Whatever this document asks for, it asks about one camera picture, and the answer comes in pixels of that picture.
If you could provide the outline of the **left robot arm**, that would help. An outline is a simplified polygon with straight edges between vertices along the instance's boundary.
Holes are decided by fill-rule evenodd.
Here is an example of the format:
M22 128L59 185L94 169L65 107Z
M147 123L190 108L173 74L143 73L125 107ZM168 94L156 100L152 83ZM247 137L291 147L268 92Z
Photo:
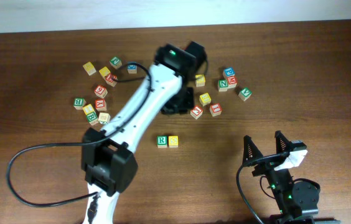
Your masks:
M119 195L137 173L134 153L143 134L158 113L186 114L195 106L188 83L206 62L205 49L196 42L185 49L159 47L146 78L123 109L99 131L86 131L81 167L92 196L84 223L112 223Z

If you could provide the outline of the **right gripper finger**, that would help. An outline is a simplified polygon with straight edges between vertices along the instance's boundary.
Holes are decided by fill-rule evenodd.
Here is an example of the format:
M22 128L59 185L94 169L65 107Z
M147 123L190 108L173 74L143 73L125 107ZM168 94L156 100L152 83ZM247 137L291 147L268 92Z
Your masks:
M276 139L276 153L291 152L292 143L289 141L281 131L276 131L274 135Z
M245 167L256 165L262 158L263 155L254 144L252 138L249 135L244 136L242 165Z

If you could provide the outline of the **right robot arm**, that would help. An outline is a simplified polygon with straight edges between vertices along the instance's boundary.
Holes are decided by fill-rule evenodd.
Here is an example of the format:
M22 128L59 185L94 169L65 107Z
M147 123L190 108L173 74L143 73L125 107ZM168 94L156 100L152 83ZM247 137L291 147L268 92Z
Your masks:
M274 134L276 153L264 156L252 138L243 138L243 161L236 173L236 184L242 199L258 223L263 220L253 210L241 189L240 173L245 167L253 167L252 175L266 179L276 201L279 215L270 216L272 223L314 223L314 215L319 213L318 202L321 187L313 180L294 179L290 169L299 167L307 154L307 146L301 140L288 140L281 131Z

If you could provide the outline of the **yellow S block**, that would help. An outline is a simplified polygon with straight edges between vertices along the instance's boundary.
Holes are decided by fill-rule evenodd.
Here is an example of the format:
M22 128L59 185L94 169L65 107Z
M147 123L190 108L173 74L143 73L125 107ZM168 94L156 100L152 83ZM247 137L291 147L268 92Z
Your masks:
M169 136L169 147L178 147L179 146L179 137L178 136Z

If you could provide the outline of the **green R block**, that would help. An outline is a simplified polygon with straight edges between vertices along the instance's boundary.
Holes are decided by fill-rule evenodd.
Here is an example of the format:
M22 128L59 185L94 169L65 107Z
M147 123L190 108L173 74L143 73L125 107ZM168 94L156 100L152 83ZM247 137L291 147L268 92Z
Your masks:
M158 148L166 148L168 146L167 136L158 136L157 137L157 146L158 146Z

